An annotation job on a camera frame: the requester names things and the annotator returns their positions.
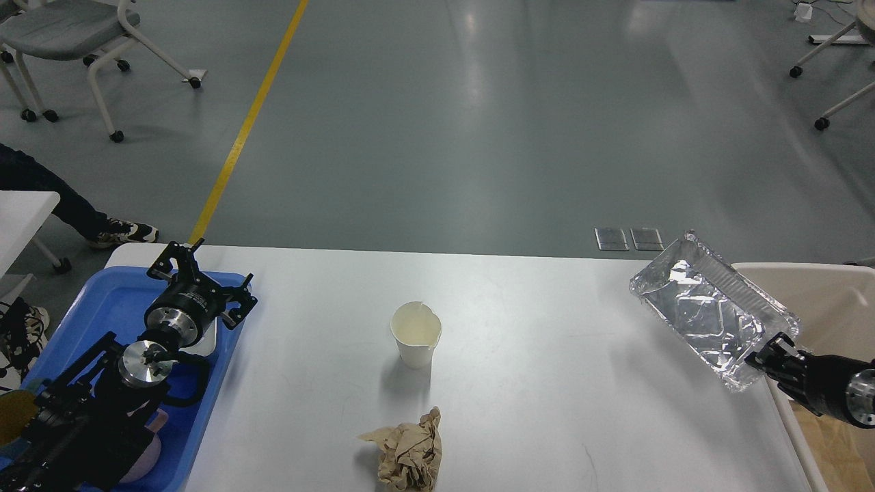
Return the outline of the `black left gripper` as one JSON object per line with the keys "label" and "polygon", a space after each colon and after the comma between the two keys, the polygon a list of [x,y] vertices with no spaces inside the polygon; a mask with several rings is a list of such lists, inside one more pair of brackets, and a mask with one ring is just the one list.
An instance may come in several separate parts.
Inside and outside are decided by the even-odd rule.
{"label": "black left gripper", "polygon": [[228,330],[243,323],[258,299],[250,284],[250,272],[238,286],[220,286],[199,268],[195,252],[205,242],[171,242],[147,268],[146,275],[167,284],[144,314],[144,339],[163,348],[188,348],[199,342],[218,316]]}

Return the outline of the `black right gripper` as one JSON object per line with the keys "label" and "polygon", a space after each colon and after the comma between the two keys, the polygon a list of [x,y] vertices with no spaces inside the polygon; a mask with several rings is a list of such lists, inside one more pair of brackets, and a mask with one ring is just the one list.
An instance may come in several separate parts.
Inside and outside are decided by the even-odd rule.
{"label": "black right gripper", "polygon": [[863,370],[863,362],[840,355],[798,352],[786,333],[778,332],[763,348],[750,352],[746,364],[765,373],[783,373],[779,388],[819,416],[828,415],[851,426],[862,426],[851,414],[848,386]]}

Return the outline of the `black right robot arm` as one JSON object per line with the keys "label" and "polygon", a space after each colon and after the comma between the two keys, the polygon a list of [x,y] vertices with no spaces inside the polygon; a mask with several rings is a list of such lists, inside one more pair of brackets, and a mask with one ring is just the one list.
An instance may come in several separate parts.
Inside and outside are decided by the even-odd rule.
{"label": "black right robot arm", "polygon": [[812,414],[829,416],[856,428],[874,426],[873,361],[840,355],[815,355],[797,348],[783,332],[744,358],[775,381],[779,390]]}

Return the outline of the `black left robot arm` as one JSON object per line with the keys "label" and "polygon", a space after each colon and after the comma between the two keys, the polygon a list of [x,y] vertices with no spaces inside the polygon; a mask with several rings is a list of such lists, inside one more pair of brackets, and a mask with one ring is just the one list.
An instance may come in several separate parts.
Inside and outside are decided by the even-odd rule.
{"label": "black left robot arm", "polygon": [[25,378],[3,491],[179,491],[193,467],[252,275],[204,272],[197,244],[85,283]]}

